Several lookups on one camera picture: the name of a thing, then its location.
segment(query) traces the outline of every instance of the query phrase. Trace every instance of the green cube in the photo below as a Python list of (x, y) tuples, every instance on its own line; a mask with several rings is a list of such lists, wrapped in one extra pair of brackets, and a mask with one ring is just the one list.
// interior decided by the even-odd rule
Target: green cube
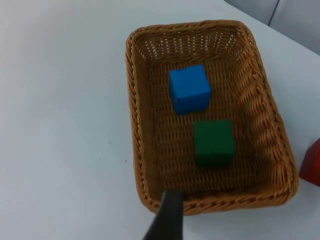
[(235, 146), (231, 121), (194, 122), (193, 138), (197, 167), (225, 167), (232, 163)]

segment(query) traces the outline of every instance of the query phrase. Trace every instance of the toy block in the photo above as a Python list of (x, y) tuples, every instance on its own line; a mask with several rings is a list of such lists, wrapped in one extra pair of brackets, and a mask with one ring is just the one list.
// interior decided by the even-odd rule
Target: toy block
[(306, 151), (299, 177), (320, 187), (320, 138)]
[(195, 165), (225, 167), (235, 157), (232, 125), (229, 120), (193, 123)]
[(169, 95), (177, 115), (207, 108), (211, 88), (202, 65), (169, 72)]

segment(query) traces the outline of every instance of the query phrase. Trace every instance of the white surface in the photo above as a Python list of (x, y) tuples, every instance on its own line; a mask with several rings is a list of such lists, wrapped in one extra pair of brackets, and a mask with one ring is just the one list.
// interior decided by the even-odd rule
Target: white surface
[[(0, 239), (139, 240), (125, 40), (236, 19), (253, 32), (297, 165), (320, 137), (320, 56), (223, 0), (0, 1)], [(320, 188), (286, 205), (184, 218), (184, 239), (318, 239)]]
[(237, 9), (249, 14), (255, 19), (269, 23), (272, 13), (276, 7), (277, 0), (225, 0)]
[(270, 27), (320, 55), (319, 10), (319, 0), (280, 0)]

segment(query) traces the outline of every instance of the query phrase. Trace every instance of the woven basket bottom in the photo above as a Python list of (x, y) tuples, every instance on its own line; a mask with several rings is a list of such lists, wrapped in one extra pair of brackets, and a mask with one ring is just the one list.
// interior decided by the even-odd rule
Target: woven basket bottom
[[(251, 145), (253, 135), (250, 117), (238, 104), (238, 79), (232, 77), (234, 72), (225, 58), (192, 63), (195, 64), (202, 64), (205, 69), (212, 90), (210, 104), (205, 111), (181, 116), (177, 116), (172, 108), (168, 92), (168, 73), (190, 64), (166, 62), (149, 69), (149, 87), (154, 111), (153, 143), (157, 154), (154, 161), (159, 173), (157, 184), (162, 190), (180, 189), (190, 198), (219, 193), (231, 194), (234, 191), (251, 192), (267, 187), (267, 168), (274, 166), (271, 162), (259, 159)], [(234, 162), (227, 168), (196, 168), (193, 122), (218, 119), (230, 119), (232, 122)]]

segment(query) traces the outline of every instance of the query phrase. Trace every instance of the red cube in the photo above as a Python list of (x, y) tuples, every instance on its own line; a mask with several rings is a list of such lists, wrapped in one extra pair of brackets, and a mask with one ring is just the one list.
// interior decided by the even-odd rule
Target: red cube
[(299, 176), (320, 187), (320, 138), (306, 151)]

